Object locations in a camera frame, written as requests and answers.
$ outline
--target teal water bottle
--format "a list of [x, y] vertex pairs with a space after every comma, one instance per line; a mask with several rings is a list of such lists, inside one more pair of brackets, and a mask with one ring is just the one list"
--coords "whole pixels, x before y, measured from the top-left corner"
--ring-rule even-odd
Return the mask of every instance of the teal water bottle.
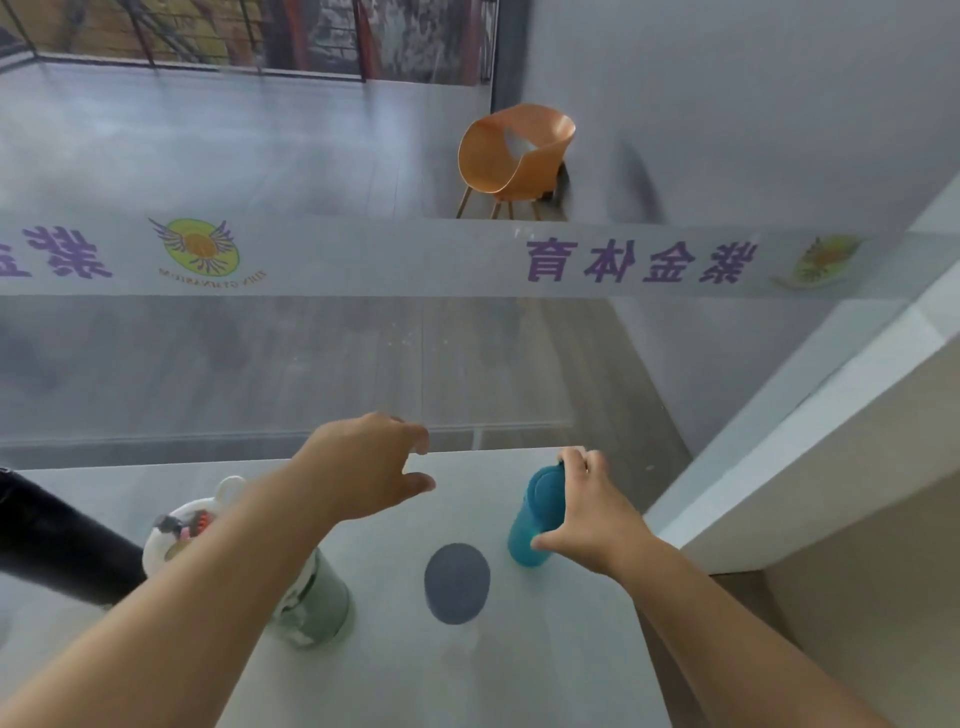
[[549, 551], [534, 551], [530, 542], [544, 531], [560, 527], [566, 514], [564, 465], [540, 468], [530, 478], [523, 505], [516, 514], [507, 538], [507, 548], [514, 561], [523, 567], [538, 567], [550, 557]]

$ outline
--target grey circular mat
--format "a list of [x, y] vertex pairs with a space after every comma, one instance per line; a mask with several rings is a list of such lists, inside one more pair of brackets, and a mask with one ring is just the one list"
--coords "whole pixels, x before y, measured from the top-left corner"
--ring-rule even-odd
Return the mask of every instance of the grey circular mat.
[[430, 557], [423, 573], [426, 603], [444, 624], [463, 624], [478, 614], [490, 592], [490, 565], [469, 544], [447, 544]]

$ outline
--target orange chair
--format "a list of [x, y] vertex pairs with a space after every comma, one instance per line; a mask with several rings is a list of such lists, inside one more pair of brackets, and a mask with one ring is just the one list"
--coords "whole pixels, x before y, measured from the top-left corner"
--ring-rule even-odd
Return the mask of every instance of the orange chair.
[[[536, 149], [514, 158], [507, 148], [505, 132], [529, 141]], [[457, 162], [467, 191], [457, 217], [464, 214], [472, 190], [493, 195], [492, 219], [506, 202], [514, 219], [514, 202], [529, 200], [534, 217], [540, 219], [537, 200], [557, 187], [557, 173], [564, 152], [577, 128], [568, 116], [537, 104], [518, 104], [474, 121], [460, 142]]]

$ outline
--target chair leg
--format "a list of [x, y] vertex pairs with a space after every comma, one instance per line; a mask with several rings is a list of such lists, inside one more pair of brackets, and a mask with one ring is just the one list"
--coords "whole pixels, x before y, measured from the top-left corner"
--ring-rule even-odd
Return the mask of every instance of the chair leg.
[[467, 191], [464, 192], [464, 199], [460, 201], [460, 206], [457, 207], [457, 219], [458, 219], [458, 220], [460, 219], [460, 216], [464, 214], [464, 207], [467, 206], [467, 199], [469, 198], [470, 192], [472, 192], [472, 191], [473, 191], [472, 188], [471, 188], [469, 185], [467, 185]]

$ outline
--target hand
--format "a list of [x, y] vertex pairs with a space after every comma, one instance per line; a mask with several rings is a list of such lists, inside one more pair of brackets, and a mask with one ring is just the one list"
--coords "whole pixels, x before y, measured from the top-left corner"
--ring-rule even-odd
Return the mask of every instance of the hand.
[[627, 564], [644, 545], [655, 541], [643, 517], [616, 489], [607, 460], [598, 450], [585, 458], [564, 448], [566, 515], [555, 531], [537, 536], [536, 550], [556, 551], [583, 567], [622, 581]]
[[403, 474], [411, 450], [425, 455], [429, 449], [423, 425], [369, 414], [319, 427], [289, 467], [324, 500], [336, 522], [348, 521], [432, 491], [436, 483], [429, 475]]

